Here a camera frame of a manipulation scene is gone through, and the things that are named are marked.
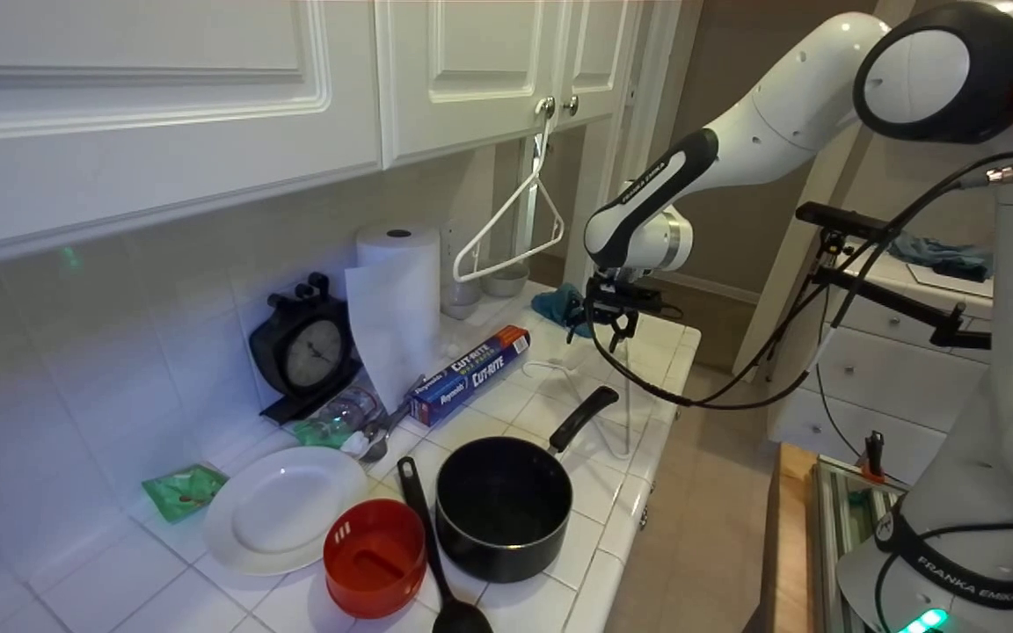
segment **white cabinet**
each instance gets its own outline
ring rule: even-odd
[[[380,0],[387,160],[408,162],[561,122],[625,100],[638,0]]]
[[[361,0],[0,0],[0,256],[372,167]]]
[[[936,311],[963,302],[963,331],[991,327],[991,284],[950,283],[893,256],[884,256],[868,279]],[[868,434],[884,434],[884,469],[917,481],[990,361],[990,352],[936,350],[930,333],[930,324],[856,299],[847,320],[822,339],[810,381],[789,398],[771,438],[856,460],[850,447],[861,449]]]

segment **red bowl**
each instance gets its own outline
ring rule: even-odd
[[[411,508],[371,498],[344,509],[324,542],[329,590],[357,620],[406,607],[425,576],[425,530]]]

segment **black clock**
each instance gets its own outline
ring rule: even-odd
[[[297,294],[268,294],[270,318],[251,333],[264,384],[281,395],[259,412],[273,421],[318,412],[359,374],[347,311],[329,290],[311,276]]]

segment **white tile countertop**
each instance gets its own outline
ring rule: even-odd
[[[533,352],[482,392],[462,414],[422,427],[406,420],[387,456],[371,464],[371,497],[400,498],[395,474],[399,456],[411,455],[422,473],[425,497],[445,456],[480,438],[524,438],[545,447],[550,434],[603,384],[623,395],[605,407],[561,456],[572,479],[572,516],[561,558],[521,583],[485,583],[448,564],[454,593],[475,602],[496,633],[603,633],[652,479],[674,420],[672,405],[646,398],[608,370],[591,341],[568,345],[562,327],[529,311],[543,291],[529,284],[519,299],[485,299],[468,320],[448,320],[448,355],[468,352],[502,324],[533,331]],[[629,341],[629,367],[681,392],[699,333],[669,320],[644,318]],[[208,460],[227,474],[242,473],[254,456],[290,447],[290,434],[257,421],[254,438],[239,438]],[[98,530],[80,552],[66,552],[71,575],[31,593],[11,593],[11,624],[30,633],[44,630],[146,630],[146,633],[371,633],[434,630],[441,593],[425,575],[420,599],[392,620],[351,620],[324,586],[322,564],[286,576],[242,576],[216,564],[205,545],[205,513],[164,523],[146,498],[129,522]]]

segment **paper towel roll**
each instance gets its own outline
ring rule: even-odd
[[[408,387],[441,367],[441,237],[415,227],[361,229],[344,291],[372,392],[399,412]]]

